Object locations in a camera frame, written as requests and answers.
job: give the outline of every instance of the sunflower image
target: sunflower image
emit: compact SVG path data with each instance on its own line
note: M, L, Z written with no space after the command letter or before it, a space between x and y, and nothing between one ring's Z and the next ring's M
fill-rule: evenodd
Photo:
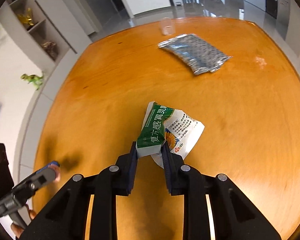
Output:
M169 149L172 150L177 144L176 137L172 133L166 131L165 138L166 141L168 142Z

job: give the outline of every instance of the wooden table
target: wooden table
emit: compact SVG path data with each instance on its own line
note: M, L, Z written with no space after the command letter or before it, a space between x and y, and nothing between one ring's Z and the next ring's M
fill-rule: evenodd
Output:
M275 43L236 19L176 19L233 56L194 76L174 55L159 23L90 45L63 84L42 132L35 169L57 160L62 180L37 193L39 211L75 173L114 164L136 140L150 101L182 109L205 130L186 158L201 173L225 173L286 240L300 223L300 80ZM150 156L138 163L129 197L117 197L118 239L182 239L183 197L170 196Z

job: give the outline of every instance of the glass of water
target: glass of water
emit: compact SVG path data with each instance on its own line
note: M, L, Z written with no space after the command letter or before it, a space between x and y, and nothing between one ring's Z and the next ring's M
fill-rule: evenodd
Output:
M163 35L172 35L175 33L174 23L171 18L162 18L160 24Z

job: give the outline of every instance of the shelf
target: shelf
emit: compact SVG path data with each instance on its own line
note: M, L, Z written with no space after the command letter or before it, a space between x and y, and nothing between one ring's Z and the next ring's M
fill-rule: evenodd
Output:
M20 7L20 5L24 4L25 2L26 2L26 0L15 0L9 5L12 8L12 10L15 10L16 8Z
M63 38L58 34L53 25L49 20L45 20L42 23L35 25L28 33L34 38L34 40L41 46L47 41L53 41L56 43L55 47L55 57L51 57L48 53L44 52L54 61L57 65L64 55L68 52L70 47L63 40Z
M46 19L43 19L42 21L38 22L35 26L33 26L30 30L28 30L28 33L34 32L37 28L40 27L45 22Z

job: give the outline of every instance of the silver foil packet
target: silver foil packet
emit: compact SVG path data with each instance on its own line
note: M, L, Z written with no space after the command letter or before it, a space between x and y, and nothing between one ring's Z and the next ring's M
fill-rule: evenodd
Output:
M195 34L182 34L158 46L181 58L195 75L215 72L231 58Z

